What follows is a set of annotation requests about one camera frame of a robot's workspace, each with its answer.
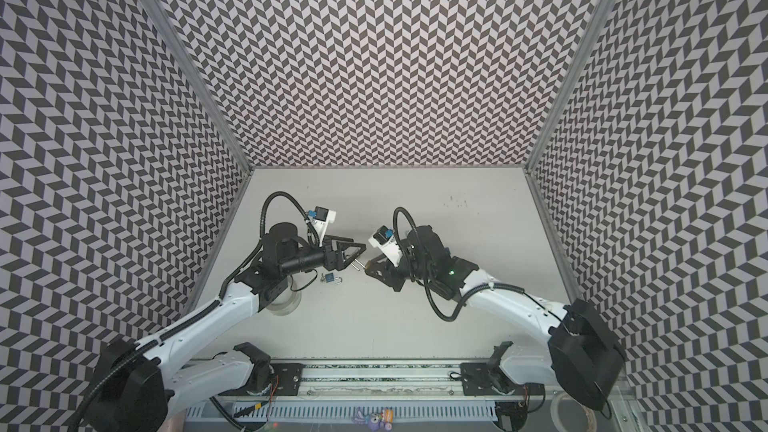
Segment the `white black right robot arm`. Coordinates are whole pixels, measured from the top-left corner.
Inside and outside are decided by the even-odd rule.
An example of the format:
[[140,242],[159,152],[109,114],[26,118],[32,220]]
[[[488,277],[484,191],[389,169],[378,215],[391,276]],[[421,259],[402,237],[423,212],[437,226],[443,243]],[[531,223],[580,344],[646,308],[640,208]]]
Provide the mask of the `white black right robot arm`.
[[382,225],[370,236],[378,255],[365,266],[368,276],[394,291],[406,282],[422,287],[432,312],[446,323],[472,308],[510,323],[533,340],[495,346],[487,370],[492,386],[507,393],[513,385],[557,385],[593,411],[609,407],[609,396],[627,361],[626,349],[588,300],[566,304],[504,283],[478,264],[453,255],[429,225],[415,223],[398,207],[395,219],[410,229]]

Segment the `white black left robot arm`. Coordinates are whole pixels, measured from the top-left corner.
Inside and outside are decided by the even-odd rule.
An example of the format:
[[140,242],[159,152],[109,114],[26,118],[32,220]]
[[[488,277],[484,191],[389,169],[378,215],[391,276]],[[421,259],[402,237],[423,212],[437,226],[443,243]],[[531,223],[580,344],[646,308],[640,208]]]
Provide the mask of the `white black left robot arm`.
[[328,234],[334,211],[304,209],[287,192],[273,192],[259,218],[259,240],[208,302],[136,342],[103,347],[80,404],[67,422],[96,431],[157,431],[187,407],[244,387],[269,364],[243,343],[218,359],[190,365],[224,332],[255,316],[288,290],[297,273],[342,271],[365,251],[363,243]]

